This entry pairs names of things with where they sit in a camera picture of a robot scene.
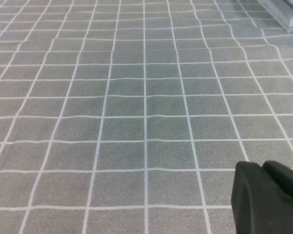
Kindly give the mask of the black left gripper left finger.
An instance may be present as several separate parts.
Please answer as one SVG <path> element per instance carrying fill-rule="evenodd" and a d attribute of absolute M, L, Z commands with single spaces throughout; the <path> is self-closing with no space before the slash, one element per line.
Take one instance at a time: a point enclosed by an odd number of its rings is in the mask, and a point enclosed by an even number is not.
<path fill-rule="evenodd" d="M 238 234 L 293 234 L 293 198 L 262 166 L 235 166 L 231 207 Z"/>

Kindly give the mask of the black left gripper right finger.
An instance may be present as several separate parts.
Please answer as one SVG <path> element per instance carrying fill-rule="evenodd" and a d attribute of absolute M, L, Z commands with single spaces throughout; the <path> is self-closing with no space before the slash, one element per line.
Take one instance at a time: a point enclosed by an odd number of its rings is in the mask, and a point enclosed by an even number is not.
<path fill-rule="evenodd" d="M 273 160 L 265 161 L 262 167 L 278 186 L 293 198 L 293 169 Z"/>

